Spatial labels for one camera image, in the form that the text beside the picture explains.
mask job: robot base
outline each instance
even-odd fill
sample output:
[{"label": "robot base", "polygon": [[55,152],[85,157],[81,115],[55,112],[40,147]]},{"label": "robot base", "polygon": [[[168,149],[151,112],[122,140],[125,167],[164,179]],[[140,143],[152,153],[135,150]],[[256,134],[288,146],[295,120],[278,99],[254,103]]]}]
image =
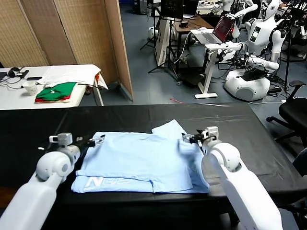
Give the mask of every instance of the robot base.
[{"label": "robot base", "polygon": [[259,76],[252,80],[245,80],[246,78],[243,79],[241,76],[247,73],[248,71],[245,69],[229,72],[224,85],[225,90],[232,96],[244,101],[262,99],[269,91],[270,81],[264,76]]}]

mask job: beige folding screen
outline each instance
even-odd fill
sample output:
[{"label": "beige folding screen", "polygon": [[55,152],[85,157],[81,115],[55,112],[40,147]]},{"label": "beige folding screen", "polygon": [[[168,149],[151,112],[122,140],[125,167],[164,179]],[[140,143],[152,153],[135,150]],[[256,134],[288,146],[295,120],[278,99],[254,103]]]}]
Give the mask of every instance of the beige folding screen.
[{"label": "beige folding screen", "polygon": [[95,64],[133,97],[118,0],[2,0],[1,8],[5,67]]}]

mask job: white cloth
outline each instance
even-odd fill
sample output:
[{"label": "white cloth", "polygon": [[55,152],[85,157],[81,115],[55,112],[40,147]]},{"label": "white cloth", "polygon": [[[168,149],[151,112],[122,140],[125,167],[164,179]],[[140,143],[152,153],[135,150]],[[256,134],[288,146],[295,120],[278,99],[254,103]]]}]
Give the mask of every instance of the white cloth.
[{"label": "white cloth", "polygon": [[[69,66],[50,66],[42,79],[38,80],[39,84],[45,87],[53,87],[66,82],[77,82],[79,84],[93,85],[95,76],[100,73],[101,69],[95,65],[69,65]],[[100,75],[98,85],[107,88],[107,85]]]}]

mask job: white table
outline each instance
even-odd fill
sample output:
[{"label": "white table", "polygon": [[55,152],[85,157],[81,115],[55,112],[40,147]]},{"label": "white table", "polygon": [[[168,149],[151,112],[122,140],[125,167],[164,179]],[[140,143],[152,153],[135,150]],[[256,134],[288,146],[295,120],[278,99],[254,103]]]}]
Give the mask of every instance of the white table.
[{"label": "white table", "polygon": [[[49,66],[45,67],[26,67],[21,70],[29,70],[25,79],[19,81],[16,84],[9,84],[13,88],[18,88],[23,85],[28,77],[41,77],[47,71]],[[0,72],[8,72],[10,68],[0,69]],[[16,82],[20,78],[10,78],[8,82]],[[79,106],[81,99],[86,90],[86,85],[76,85],[71,93],[70,102],[63,103],[35,103],[35,96],[30,96],[25,89],[11,89],[7,86],[0,86],[0,110],[13,110],[13,109],[48,109],[48,108],[70,108]],[[37,85],[38,92],[41,92],[44,88],[43,85]],[[100,105],[103,106],[100,91],[97,88],[93,88],[94,95],[99,101]]]},{"label": "white table", "polygon": [[217,97],[216,93],[208,93],[208,89],[209,89],[209,85],[211,82],[211,78],[213,75],[213,71],[214,71],[214,65],[217,61],[217,52],[219,49],[235,49],[238,48],[238,43],[235,44],[233,42],[225,42],[222,43],[221,45],[219,44],[206,44],[205,45],[206,49],[208,50],[208,55],[209,55],[209,63],[206,66],[206,79],[205,79],[205,83],[202,84],[201,82],[198,83],[198,88],[201,91],[201,94],[196,94],[195,98],[196,99],[201,99],[201,98],[212,98],[212,97]]}]

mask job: laptop screen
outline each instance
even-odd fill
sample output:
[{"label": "laptop screen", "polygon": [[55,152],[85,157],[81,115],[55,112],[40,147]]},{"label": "laptop screen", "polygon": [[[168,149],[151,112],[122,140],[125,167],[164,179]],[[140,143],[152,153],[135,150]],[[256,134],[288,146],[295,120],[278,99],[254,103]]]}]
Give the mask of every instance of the laptop screen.
[{"label": "laptop screen", "polygon": [[222,15],[213,30],[213,34],[217,36],[217,38],[220,39],[222,42],[224,42],[234,24],[234,20]]},{"label": "laptop screen", "polygon": [[184,0],[183,13],[195,15],[198,7],[198,0]]}]

